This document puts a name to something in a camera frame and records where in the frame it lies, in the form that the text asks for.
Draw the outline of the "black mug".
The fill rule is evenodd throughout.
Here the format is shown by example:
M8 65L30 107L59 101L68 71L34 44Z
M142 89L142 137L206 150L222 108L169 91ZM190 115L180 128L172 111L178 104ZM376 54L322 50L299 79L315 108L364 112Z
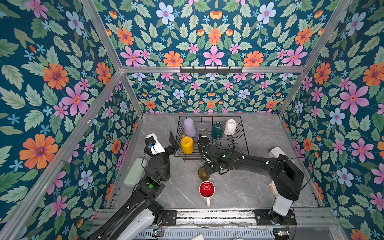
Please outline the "black mug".
M198 143L198 150L202 154L203 151L206 149L206 147L211 144L211 140L207 136L200 135L197 143Z

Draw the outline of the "yellow mug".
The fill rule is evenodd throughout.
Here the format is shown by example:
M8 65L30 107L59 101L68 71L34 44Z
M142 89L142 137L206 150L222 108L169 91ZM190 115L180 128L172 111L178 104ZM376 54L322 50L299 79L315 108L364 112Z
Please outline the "yellow mug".
M183 135L181 147L184 154L189 155L194 151L194 141L191 137Z

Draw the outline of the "green mug cream interior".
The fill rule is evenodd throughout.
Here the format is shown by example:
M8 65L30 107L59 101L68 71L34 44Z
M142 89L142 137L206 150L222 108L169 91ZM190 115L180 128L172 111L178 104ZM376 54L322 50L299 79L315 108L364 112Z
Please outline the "green mug cream interior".
M212 138L214 140L220 140L223 136L223 125L220 122L216 122L213 124L212 128Z

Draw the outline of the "lilac plastic cup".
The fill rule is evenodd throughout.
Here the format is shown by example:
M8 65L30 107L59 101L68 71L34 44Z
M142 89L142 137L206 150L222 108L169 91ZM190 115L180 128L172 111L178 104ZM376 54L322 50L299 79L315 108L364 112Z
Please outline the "lilac plastic cup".
M184 130L185 130L186 136L191 137L191 138L196 136L195 124L191 118L187 118L184 120Z

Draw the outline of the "clear drinking glass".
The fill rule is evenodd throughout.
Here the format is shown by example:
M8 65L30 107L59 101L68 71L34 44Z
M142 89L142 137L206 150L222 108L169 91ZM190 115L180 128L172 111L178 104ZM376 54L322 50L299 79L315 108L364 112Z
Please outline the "clear drinking glass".
M198 124L198 136L206 136L208 134L208 128L205 123L199 123Z

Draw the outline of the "white ceramic mug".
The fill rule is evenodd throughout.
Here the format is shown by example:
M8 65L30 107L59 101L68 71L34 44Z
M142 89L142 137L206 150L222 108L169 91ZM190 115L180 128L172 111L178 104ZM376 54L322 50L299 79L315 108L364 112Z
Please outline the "white ceramic mug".
M237 128L237 121L235 119L227 120L226 125L225 125L224 135L225 136L228 136L228 135L233 136L236 132L236 128Z

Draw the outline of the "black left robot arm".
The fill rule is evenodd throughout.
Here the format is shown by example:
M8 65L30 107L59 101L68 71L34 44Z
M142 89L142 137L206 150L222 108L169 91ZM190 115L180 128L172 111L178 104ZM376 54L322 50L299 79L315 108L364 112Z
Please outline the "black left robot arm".
M164 207L156 198L171 177L170 156L180 147L170 132L170 145L163 147L155 134L145 139L144 153L150 159L144 167L144 176L135 185L131 196L105 224L94 231L87 240L133 240L137 234L164 219Z

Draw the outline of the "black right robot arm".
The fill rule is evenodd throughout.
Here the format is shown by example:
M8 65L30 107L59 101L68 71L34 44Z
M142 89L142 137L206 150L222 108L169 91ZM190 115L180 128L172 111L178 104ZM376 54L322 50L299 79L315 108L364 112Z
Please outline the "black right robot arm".
M275 184L277 196L273 207L262 217L274 225L286 224L291 205L299 199L303 181L303 171L286 155L264 158L245 155L235 150L218 150L212 145L200 147L199 152L206 159L205 171L220 175L228 171L242 170L269 176Z

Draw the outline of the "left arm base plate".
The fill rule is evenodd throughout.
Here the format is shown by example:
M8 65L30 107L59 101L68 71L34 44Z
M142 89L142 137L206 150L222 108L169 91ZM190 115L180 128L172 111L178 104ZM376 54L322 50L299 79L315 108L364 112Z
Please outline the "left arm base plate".
M161 211L156 219L156 226L158 227L174 227L176 225L178 211L164 210Z

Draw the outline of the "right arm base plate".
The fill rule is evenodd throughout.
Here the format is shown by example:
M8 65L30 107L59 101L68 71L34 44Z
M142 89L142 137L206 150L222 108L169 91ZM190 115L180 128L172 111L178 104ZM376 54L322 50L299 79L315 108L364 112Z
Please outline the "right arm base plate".
M258 226L295 226L296 216L293 210L289 210L286 216L275 213L273 209L253 210Z

